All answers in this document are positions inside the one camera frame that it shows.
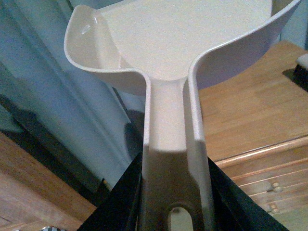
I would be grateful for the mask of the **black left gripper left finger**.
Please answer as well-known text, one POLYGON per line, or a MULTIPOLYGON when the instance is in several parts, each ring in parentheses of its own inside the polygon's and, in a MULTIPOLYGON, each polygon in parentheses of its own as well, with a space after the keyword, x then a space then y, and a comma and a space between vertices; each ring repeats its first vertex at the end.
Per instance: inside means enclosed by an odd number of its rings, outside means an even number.
POLYGON ((102 204, 79 231, 134 231, 141 196, 142 153, 136 155, 102 204))

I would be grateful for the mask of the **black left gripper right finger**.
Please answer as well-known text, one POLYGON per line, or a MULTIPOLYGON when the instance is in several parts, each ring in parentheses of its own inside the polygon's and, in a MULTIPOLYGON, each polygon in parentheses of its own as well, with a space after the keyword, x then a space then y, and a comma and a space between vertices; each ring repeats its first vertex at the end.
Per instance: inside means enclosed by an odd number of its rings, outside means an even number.
POLYGON ((208 164, 219 231, 288 230, 257 205, 211 159, 208 164))

